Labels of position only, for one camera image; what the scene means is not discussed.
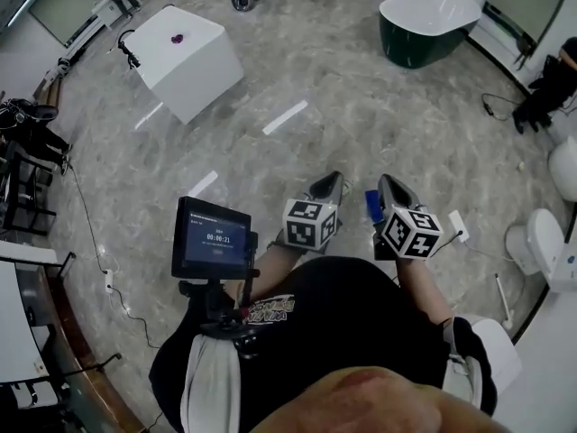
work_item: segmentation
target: white cord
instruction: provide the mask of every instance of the white cord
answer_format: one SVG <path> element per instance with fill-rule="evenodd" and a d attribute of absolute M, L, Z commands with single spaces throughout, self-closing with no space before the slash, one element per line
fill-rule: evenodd
<path fill-rule="evenodd" d="M 501 255 L 496 255 L 494 253 L 486 253 L 483 252 L 482 250 L 476 249 L 474 247 L 471 247 L 470 245 L 467 244 L 467 241 L 464 242 L 464 244 L 467 246 L 467 248 L 473 250 L 474 252 L 480 253 L 482 255 L 485 256 L 490 256 L 492 258 L 500 258 L 501 260 L 507 260 L 508 262 L 514 262 L 515 260 L 513 260 L 512 258 L 508 258 L 507 256 L 501 256 Z"/>

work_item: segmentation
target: white cube table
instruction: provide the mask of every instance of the white cube table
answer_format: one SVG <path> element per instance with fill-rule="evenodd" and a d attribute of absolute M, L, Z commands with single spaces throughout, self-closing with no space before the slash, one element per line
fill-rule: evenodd
<path fill-rule="evenodd" d="M 179 34 L 183 40 L 174 43 Z M 183 124 L 244 75 L 224 27 L 176 6 L 160 10 L 124 42 L 141 63 L 146 86 Z"/>

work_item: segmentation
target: power cable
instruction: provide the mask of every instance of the power cable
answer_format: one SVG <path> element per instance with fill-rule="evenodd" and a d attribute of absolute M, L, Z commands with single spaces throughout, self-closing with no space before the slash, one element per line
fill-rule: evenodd
<path fill-rule="evenodd" d="M 154 420 L 154 423 L 152 423 L 152 425 L 150 425 L 150 426 L 146 429 L 146 431 L 147 431 L 147 432 L 150 432 L 150 431 L 151 431 L 151 428 L 156 426 L 156 423 L 159 421 L 160 417 L 162 417 L 163 415 L 164 415 L 164 412 L 161 412 L 161 413 L 158 415 L 158 417 Z"/>
<path fill-rule="evenodd" d="M 102 265 L 100 264 L 100 254 L 98 253 L 98 247 L 96 247 L 96 239 L 94 236 L 94 230 L 92 229 L 92 222 L 90 221 L 90 215 L 88 214 L 88 207 L 87 207 L 87 202 L 84 199 L 84 194 L 82 194 L 82 189 L 80 188 L 80 184 L 78 183 L 78 176 L 74 170 L 74 167 L 72 167 L 71 164 L 69 164 L 70 169 L 72 170 L 72 174 L 74 175 L 74 181 L 76 182 L 76 186 L 78 188 L 78 194 L 80 194 L 80 198 L 82 199 L 82 204 L 84 205 L 84 211 L 87 214 L 87 221 L 88 221 L 88 227 L 90 228 L 90 235 L 92 236 L 92 244 L 94 246 L 94 251 L 96 253 L 96 262 L 98 263 L 98 269 L 100 270 L 100 272 L 102 272 L 103 274 L 106 274 L 106 270 L 102 267 Z M 139 318 L 139 317 L 135 317 L 135 316 L 131 316 L 128 308 L 124 305 L 124 300 L 123 300 L 123 294 L 116 289 L 113 286 L 108 286 L 110 289 L 112 289 L 113 291 L 115 291 L 118 294 L 118 297 L 120 298 L 120 304 L 122 305 L 122 307 L 124 308 L 124 311 L 126 311 L 126 316 L 128 316 L 128 318 L 135 320 L 135 321 L 141 321 L 144 324 L 144 334 L 146 335 L 146 344 L 150 347 L 150 348 L 154 348 L 154 349 L 159 349 L 159 346 L 156 345 L 152 345 L 151 344 L 151 338 L 149 336 L 148 333 L 148 323 L 146 322 L 146 319 L 144 318 Z"/>
<path fill-rule="evenodd" d="M 487 252 L 483 252 L 482 250 L 476 249 L 474 247 L 471 247 L 470 245 L 467 244 L 467 241 L 464 242 L 464 244 L 467 246 L 467 248 L 473 250 L 474 252 L 480 253 L 482 255 L 485 256 L 489 256 L 491 258 L 499 258 L 501 260 L 507 260 L 508 262 L 514 262 L 515 260 L 513 260 L 512 258 L 508 258 L 507 256 L 502 256 L 502 255 L 496 255 L 494 253 L 487 253 Z"/>
<path fill-rule="evenodd" d="M 114 48 L 118 48 L 118 36 L 120 35 L 120 32 L 123 30 L 124 27 L 126 27 L 126 26 L 127 26 L 128 24 L 130 24 L 132 21 L 133 21 L 132 18 L 127 19 L 127 20 L 123 23 L 123 25 L 121 25 L 121 26 L 118 28 L 118 32 L 116 33 L 116 36 L 114 37 L 114 45 L 110 47 L 110 50 L 108 50 L 107 54 L 108 54 L 108 53 L 111 53 Z"/>
<path fill-rule="evenodd" d="M 505 97 L 500 97 L 499 95 L 493 95 L 492 93 L 483 93 L 481 94 L 481 102 L 483 103 L 483 108 L 485 109 L 485 111 L 487 112 L 487 114 L 489 114 L 491 117 L 493 117 L 495 120 L 499 120 L 500 122 L 506 122 L 508 121 L 513 114 L 509 114 L 507 117 L 497 117 L 495 115 L 495 113 L 493 112 L 493 109 L 491 106 L 489 106 L 489 103 L 487 102 L 487 100 L 485 99 L 485 97 L 495 97 L 497 99 L 500 99 L 501 101 L 506 101 L 512 105 L 518 106 L 519 103 L 516 101 L 513 101 L 511 99 L 507 99 Z"/>
<path fill-rule="evenodd" d="M 441 250 L 443 247 L 446 247 L 448 244 L 450 244 L 452 241 L 454 241 L 457 237 L 459 237 L 462 233 L 463 233 L 463 231 L 459 231 L 456 235 L 451 237 L 451 239 L 449 239 L 447 242 L 445 242 L 443 245 L 441 245 L 438 249 L 436 249 L 435 252 L 431 255 L 431 258 L 433 258 L 435 255 L 437 255 L 439 250 Z"/>

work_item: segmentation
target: white plug adapter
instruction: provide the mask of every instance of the white plug adapter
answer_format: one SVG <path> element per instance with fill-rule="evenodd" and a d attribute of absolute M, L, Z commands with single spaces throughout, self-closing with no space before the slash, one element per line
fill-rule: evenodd
<path fill-rule="evenodd" d="M 105 286 L 106 286 L 106 293 L 112 293 L 113 290 L 113 283 L 112 283 L 112 279 L 114 278 L 114 273 L 112 270 L 106 270 L 106 275 L 105 275 Z"/>
<path fill-rule="evenodd" d="M 461 242 L 465 242 L 467 239 L 469 239 L 469 231 L 467 231 L 465 223 L 463 222 L 461 214 L 459 214 L 458 210 L 453 210 L 449 214 L 449 221 L 451 221 L 451 224 L 453 225 L 455 234 L 457 234 L 459 231 L 463 231 L 463 233 L 458 237 Z"/>

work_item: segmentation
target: cable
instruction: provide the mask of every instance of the cable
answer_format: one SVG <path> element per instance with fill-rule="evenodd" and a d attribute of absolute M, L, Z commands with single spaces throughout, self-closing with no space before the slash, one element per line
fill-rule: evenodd
<path fill-rule="evenodd" d="M 451 239 L 449 239 L 447 242 L 445 242 L 443 245 L 441 245 L 438 249 L 436 249 L 435 252 L 429 258 L 433 258 L 435 255 L 437 255 L 439 250 L 441 250 L 443 247 L 446 247 L 448 244 L 450 244 L 452 241 L 454 241 L 457 237 L 459 237 L 462 233 L 463 233 L 463 231 L 459 231 L 456 235 L 451 237 Z"/>
<path fill-rule="evenodd" d="M 505 97 L 500 97 L 499 95 L 493 95 L 492 93 L 483 93 L 483 94 L 481 95 L 481 100 L 482 100 L 482 101 L 485 101 L 485 97 L 495 97 L 495 98 L 497 98 L 497 99 L 501 99 L 501 100 L 503 100 L 503 101 L 507 101 L 508 103 L 511 103 L 512 105 L 515 105 L 515 106 L 519 106 L 519 105 L 521 104 L 521 103 L 518 103 L 517 101 L 513 101 L 512 99 L 508 99 L 508 98 L 505 98 Z"/>
<path fill-rule="evenodd" d="M 154 423 L 152 423 L 152 425 L 150 425 L 150 426 L 146 429 L 146 431 L 151 431 L 151 428 L 156 426 L 156 422 L 158 422 L 159 419 L 160 419 L 160 417 L 162 417 L 163 415 L 164 415 L 164 412 L 161 412 L 161 413 L 159 414 L 159 416 L 154 420 Z"/>
<path fill-rule="evenodd" d="M 152 345 L 152 344 L 151 344 L 151 338 L 150 338 L 150 336 L 148 335 L 148 323 L 146 322 L 146 319 L 144 319 L 144 318 L 138 318 L 138 317 L 135 317 L 135 316 L 131 316 L 131 315 L 130 315 L 130 312 L 128 311 L 128 308 L 124 305 L 123 294 L 120 293 L 120 291 L 119 291 L 117 288 L 115 288 L 115 287 L 113 287 L 113 286 L 111 286 L 111 285 L 109 285 L 108 287 L 109 287 L 110 289 L 114 290 L 114 291 L 118 294 L 118 297 L 120 298 L 120 304 L 121 304 L 121 306 L 124 308 L 124 311 L 126 311 L 126 316 L 128 316 L 130 319 L 133 319 L 133 320 L 135 320 L 135 321 L 141 321 L 141 322 L 144 324 L 144 334 L 146 334 L 146 344 L 147 344 L 150 348 L 154 348 L 154 349 L 157 349 L 157 350 L 158 350 L 158 349 L 160 348 L 159 346 L 156 346 L 156 345 Z"/>
<path fill-rule="evenodd" d="M 90 222 L 90 215 L 88 214 L 87 202 L 85 201 L 84 195 L 82 194 L 82 189 L 80 189 L 80 184 L 78 183 L 78 177 L 77 177 L 77 174 L 74 170 L 74 167 L 72 167 L 71 164 L 69 164 L 69 167 L 72 170 L 72 174 L 74 175 L 74 181 L 76 182 L 76 186 L 78 188 L 78 194 L 80 194 L 80 198 L 82 199 L 82 204 L 84 205 L 84 211 L 87 214 L 88 227 L 90 228 L 90 235 L 92 236 L 92 244 L 94 246 L 94 251 L 96 253 L 96 262 L 98 263 L 98 269 L 103 274 L 106 274 L 106 271 L 103 269 L 102 265 L 100 264 L 100 254 L 98 253 L 98 247 L 96 247 L 96 239 L 94 237 L 94 231 L 92 229 L 92 223 Z M 151 345 L 151 338 L 148 335 L 148 323 L 146 322 L 146 319 L 131 316 L 130 313 L 128 312 L 128 308 L 124 305 L 123 294 L 120 293 L 120 291 L 118 289 L 115 289 L 112 286 L 109 286 L 109 287 L 110 287 L 110 289 L 114 290 L 118 294 L 118 296 L 120 297 L 120 304 L 124 308 L 124 311 L 126 311 L 126 316 L 128 316 L 130 319 L 133 319 L 135 321 L 141 321 L 144 323 L 144 334 L 146 335 L 146 344 L 150 348 L 159 349 L 160 348 L 159 346 Z"/>
<path fill-rule="evenodd" d="M 486 252 L 483 252 L 482 250 L 476 249 L 476 248 L 471 247 L 470 245 L 468 245 L 468 244 L 467 244 L 467 241 L 465 241 L 464 244 L 467 246 L 467 248 L 473 250 L 474 252 L 481 253 L 481 254 L 483 254 L 483 255 L 485 255 L 485 256 L 489 256 L 489 257 L 491 257 L 491 258 L 500 258 L 501 260 L 507 260 L 508 262 L 514 262 L 514 261 L 515 261 L 515 260 L 513 260 L 512 258 L 508 258 L 507 256 L 501 256 L 501 255 L 496 255 L 496 254 L 494 254 L 494 253 L 486 253 Z"/>
<path fill-rule="evenodd" d="M 120 32 L 122 31 L 122 29 L 123 29 L 124 27 L 126 27 L 126 26 L 127 26 L 128 24 L 130 24 L 132 21 L 133 21 L 132 18 L 131 18 L 131 19 L 127 19 L 127 20 L 124 22 L 124 24 L 121 25 L 121 26 L 118 28 L 118 32 L 116 33 L 116 36 L 114 37 L 114 45 L 110 47 L 110 50 L 108 50 L 108 53 L 112 52 L 112 50 L 113 50 L 114 48 L 117 48 L 117 47 L 118 47 L 118 36 L 120 35 Z"/>
<path fill-rule="evenodd" d="M 518 106 L 519 103 L 517 103 L 516 101 L 513 101 L 511 99 L 507 99 L 505 97 L 500 97 L 499 95 L 493 95 L 492 93 L 482 93 L 481 94 L 481 102 L 483 103 L 483 108 L 485 109 L 485 111 L 487 112 L 487 114 L 489 114 L 491 117 L 493 117 L 495 120 L 499 120 L 500 122 L 506 122 L 508 121 L 513 114 L 509 114 L 507 117 L 497 117 L 495 115 L 495 113 L 493 112 L 493 109 L 491 106 L 489 106 L 489 103 L 485 100 L 485 97 L 495 97 L 498 98 L 502 101 L 507 101 L 508 103 L 511 103 L 512 105 Z"/>
<path fill-rule="evenodd" d="M 72 174 L 74 175 L 74 181 L 76 182 L 76 186 L 78 188 L 78 194 L 80 194 L 80 198 L 82 199 L 82 204 L 84 205 L 84 211 L 87 214 L 88 227 L 90 228 L 90 235 L 92 236 L 92 244 L 94 245 L 94 251 L 96 253 L 96 261 L 98 262 L 98 269 L 103 274 L 106 274 L 106 271 L 102 268 L 102 265 L 100 264 L 100 255 L 98 253 L 98 247 L 96 247 L 96 239 L 94 238 L 94 231 L 92 230 L 92 223 L 90 222 L 90 215 L 88 214 L 87 202 L 84 200 L 84 195 L 82 194 L 82 189 L 80 189 L 80 184 L 78 183 L 78 177 L 77 177 L 76 172 L 74 170 L 74 167 L 72 167 L 71 163 L 69 163 L 69 167 L 72 170 Z"/>
<path fill-rule="evenodd" d="M 113 313 L 116 312 L 116 310 L 114 309 L 114 306 L 112 304 L 112 295 L 111 294 L 107 294 L 108 295 L 108 305 L 110 305 L 110 309 L 112 310 Z M 122 313 L 122 318 L 124 322 L 128 322 L 126 320 L 126 318 L 124 317 L 124 313 Z M 127 330 L 130 332 L 130 334 L 135 337 L 135 338 L 140 338 L 141 336 L 135 334 L 130 328 L 127 328 Z"/>
<path fill-rule="evenodd" d="M 118 262 L 118 260 L 116 260 L 116 257 L 114 255 L 112 255 L 109 252 L 104 252 L 101 255 L 99 255 L 101 258 L 107 257 L 109 256 L 110 258 L 112 258 L 114 260 L 114 262 L 116 263 L 116 271 L 112 271 L 112 274 L 115 276 L 116 274 L 118 274 L 120 272 L 120 263 Z"/>
<path fill-rule="evenodd" d="M 118 37 L 118 48 L 120 49 L 120 51 L 122 53 L 124 53 L 128 57 L 128 66 L 130 69 L 139 68 L 141 66 L 141 63 L 138 61 L 138 58 L 136 58 L 136 56 L 134 56 L 134 53 L 132 53 L 130 50 L 128 50 L 126 48 L 126 45 L 124 45 L 123 37 L 127 33 L 132 33 L 132 32 L 134 32 L 134 29 L 128 29 L 128 30 L 124 31 L 123 33 L 121 33 L 120 36 Z"/>

